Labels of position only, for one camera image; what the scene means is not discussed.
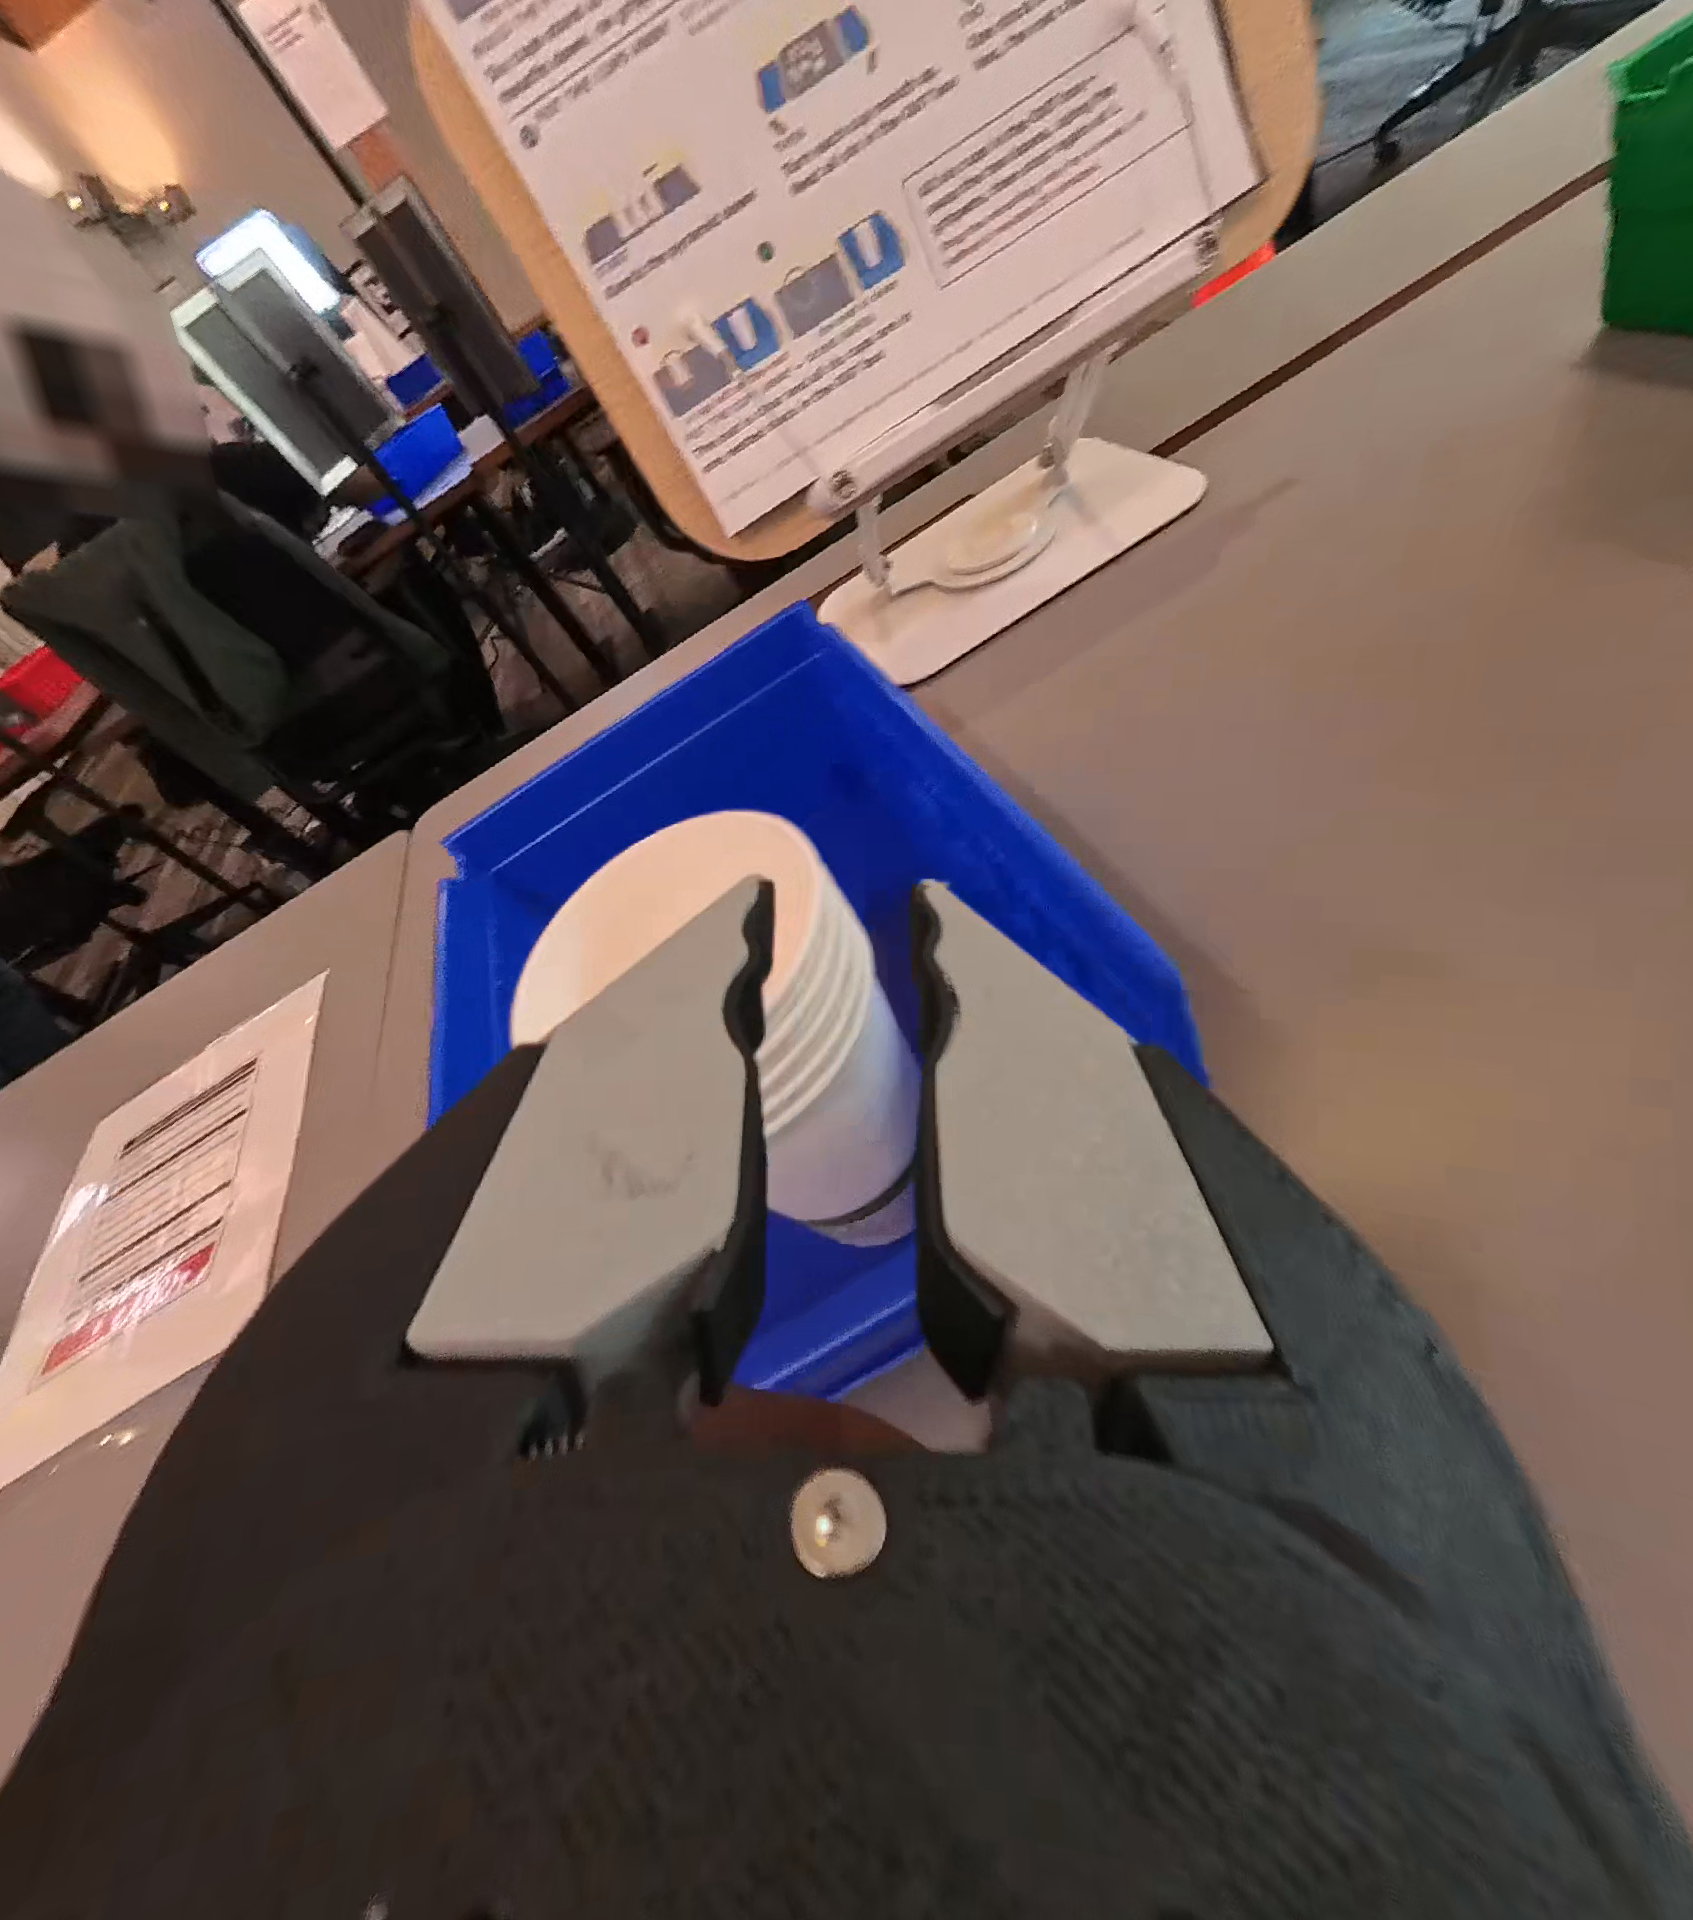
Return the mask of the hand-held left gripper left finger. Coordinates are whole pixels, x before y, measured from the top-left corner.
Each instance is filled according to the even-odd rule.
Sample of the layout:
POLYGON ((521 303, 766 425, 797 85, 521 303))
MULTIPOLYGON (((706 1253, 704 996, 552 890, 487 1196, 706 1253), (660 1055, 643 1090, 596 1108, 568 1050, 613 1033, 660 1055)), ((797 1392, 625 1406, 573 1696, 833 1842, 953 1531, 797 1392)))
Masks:
POLYGON ((766 1295, 771 930, 771 884, 742 878, 528 1050, 416 1358, 547 1368, 579 1406, 632 1373, 728 1398, 766 1295))

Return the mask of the white tablet stand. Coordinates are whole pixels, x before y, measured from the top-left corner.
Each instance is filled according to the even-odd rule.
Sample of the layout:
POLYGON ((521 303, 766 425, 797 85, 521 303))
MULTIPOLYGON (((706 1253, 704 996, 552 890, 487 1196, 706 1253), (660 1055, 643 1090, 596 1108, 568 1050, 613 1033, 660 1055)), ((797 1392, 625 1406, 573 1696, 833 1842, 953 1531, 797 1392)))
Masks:
POLYGON ((858 576, 822 622, 896 687, 916 687, 1048 606, 1206 492, 1179 462, 1087 432, 1099 382, 1132 325, 1221 263, 1224 216, 1206 216, 1064 316, 998 352, 812 484, 815 515, 854 515, 858 576), (1035 452, 905 543, 882 532, 882 497, 1009 403, 1062 388, 1035 452))

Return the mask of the blue plastic bin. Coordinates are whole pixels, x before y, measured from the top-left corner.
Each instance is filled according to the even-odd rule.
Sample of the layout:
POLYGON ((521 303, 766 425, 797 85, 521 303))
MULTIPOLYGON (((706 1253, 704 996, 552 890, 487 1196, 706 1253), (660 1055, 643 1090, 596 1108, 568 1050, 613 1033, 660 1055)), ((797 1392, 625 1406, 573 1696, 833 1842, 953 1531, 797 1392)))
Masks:
MULTIPOLYGON (((510 1015, 552 915, 624 849, 715 811, 782 816, 816 844, 870 930, 917 1078, 917 884, 947 884, 1132 1043, 1200 1075, 1172 959, 901 691, 790 609, 447 834, 432 1117, 503 1047, 536 1047, 510 1037, 510 1015)), ((825 1394, 917 1352, 911 1253, 916 1236, 860 1250, 769 1211, 762 1315, 736 1376, 825 1394)))

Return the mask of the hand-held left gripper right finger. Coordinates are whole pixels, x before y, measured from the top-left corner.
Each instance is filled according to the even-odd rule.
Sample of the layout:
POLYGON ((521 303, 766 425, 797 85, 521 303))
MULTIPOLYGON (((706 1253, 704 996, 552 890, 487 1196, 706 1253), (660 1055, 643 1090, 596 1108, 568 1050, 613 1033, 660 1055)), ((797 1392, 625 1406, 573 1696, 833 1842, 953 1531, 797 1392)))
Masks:
POLYGON ((1151 1078, 1172 1057, 947 884, 916 886, 911 953, 916 1298, 953 1389, 1268 1373, 1266 1315, 1151 1078))

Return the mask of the printed instruction sheet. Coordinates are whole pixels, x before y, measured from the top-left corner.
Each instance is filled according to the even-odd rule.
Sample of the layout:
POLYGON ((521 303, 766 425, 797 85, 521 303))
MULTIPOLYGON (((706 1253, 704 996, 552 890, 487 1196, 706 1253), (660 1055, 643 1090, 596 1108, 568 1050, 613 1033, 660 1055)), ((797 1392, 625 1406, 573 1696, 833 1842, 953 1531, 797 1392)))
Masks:
POLYGON ((416 69, 666 513, 782 555, 1200 276, 1240 3, 416 3, 416 69))

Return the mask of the black panel on stand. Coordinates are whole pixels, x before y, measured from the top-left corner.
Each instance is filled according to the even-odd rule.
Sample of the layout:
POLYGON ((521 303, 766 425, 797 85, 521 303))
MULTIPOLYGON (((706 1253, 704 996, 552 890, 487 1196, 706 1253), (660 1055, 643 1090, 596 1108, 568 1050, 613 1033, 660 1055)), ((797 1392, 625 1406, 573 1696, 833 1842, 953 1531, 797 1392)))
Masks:
POLYGON ((397 175, 376 190, 344 231, 461 403, 477 416, 503 416, 543 393, 519 341, 413 180, 397 175))

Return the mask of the stack of white cups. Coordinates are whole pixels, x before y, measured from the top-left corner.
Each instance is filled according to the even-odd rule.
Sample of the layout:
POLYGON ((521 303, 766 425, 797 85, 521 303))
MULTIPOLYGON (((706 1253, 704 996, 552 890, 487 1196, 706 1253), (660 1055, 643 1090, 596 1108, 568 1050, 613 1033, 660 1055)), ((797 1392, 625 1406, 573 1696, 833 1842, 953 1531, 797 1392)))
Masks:
POLYGON ((528 950, 510 1037, 544 1043, 740 884, 771 886, 756 1050, 769 1211, 845 1245, 892 1245, 916 1232, 916 1050, 860 911, 782 816, 699 816, 605 863, 528 950))

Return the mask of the laminated paper sheet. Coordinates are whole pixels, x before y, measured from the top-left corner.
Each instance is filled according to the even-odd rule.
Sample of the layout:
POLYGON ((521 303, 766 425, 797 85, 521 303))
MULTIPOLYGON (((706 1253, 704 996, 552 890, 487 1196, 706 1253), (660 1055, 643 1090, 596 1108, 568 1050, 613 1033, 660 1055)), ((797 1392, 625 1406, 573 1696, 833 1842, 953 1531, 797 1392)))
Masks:
POLYGON ((328 973, 88 1139, 0 1358, 0 1497, 212 1365, 273 1285, 328 973))

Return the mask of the instruction sheet on stand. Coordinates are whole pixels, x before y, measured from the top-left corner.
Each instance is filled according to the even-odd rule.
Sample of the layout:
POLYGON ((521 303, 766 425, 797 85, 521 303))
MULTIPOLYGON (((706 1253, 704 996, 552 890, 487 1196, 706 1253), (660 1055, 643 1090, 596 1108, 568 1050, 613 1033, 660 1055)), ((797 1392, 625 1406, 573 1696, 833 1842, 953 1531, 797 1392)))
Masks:
MULTIPOLYGON (((1320 98, 1307 3, 1221 3, 1221 17, 1242 109, 1266 159, 1266 181, 1221 220, 1215 270, 1228 272, 1271 241, 1301 199, 1317 154, 1320 98)), ((451 61, 447 44, 422 3, 408 3, 407 41, 434 131, 521 265, 544 323, 571 348, 632 478, 653 492, 655 515, 720 566, 775 566, 830 535, 838 524, 801 502, 780 506, 736 535, 720 532, 706 497, 669 441, 655 403, 643 396, 639 376, 595 311, 579 270, 554 247, 536 199, 503 157, 500 138, 487 127, 473 89, 451 61)))

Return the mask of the grey monitor on stand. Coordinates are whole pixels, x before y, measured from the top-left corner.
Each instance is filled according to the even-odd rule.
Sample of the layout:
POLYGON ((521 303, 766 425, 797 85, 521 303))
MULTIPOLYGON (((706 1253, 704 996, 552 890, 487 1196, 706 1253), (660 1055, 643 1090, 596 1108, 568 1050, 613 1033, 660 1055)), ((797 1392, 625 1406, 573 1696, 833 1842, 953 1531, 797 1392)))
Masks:
POLYGON ((346 296, 313 241, 256 208, 194 255, 197 292, 170 325, 192 369, 322 499, 398 425, 398 407, 361 361, 346 296))

